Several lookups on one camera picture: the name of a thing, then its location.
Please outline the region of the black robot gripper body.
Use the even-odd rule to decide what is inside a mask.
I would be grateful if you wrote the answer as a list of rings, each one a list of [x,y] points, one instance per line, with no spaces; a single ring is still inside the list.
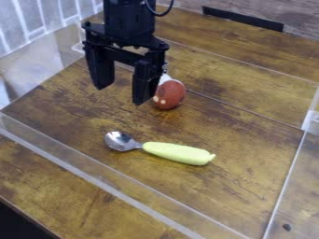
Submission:
[[[166,65],[170,46],[155,37],[157,17],[170,13],[157,11],[158,0],[103,0],[103,23],[87,21],[84,55],[91,67],[114,62],[137,64],[147,61],[154,67]]]

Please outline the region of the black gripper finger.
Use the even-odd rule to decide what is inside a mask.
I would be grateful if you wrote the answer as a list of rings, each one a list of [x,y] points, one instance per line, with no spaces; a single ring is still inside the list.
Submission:
[[[93,83],[98,90],[115,82],[115,61],[110,60],[102,47],[84,44],[84,55]]]
[[[157,93],[163,74],[165,61],[151,62],[147,59],[135,62],[133,78],[133,101],[135,105],[147,102]]]

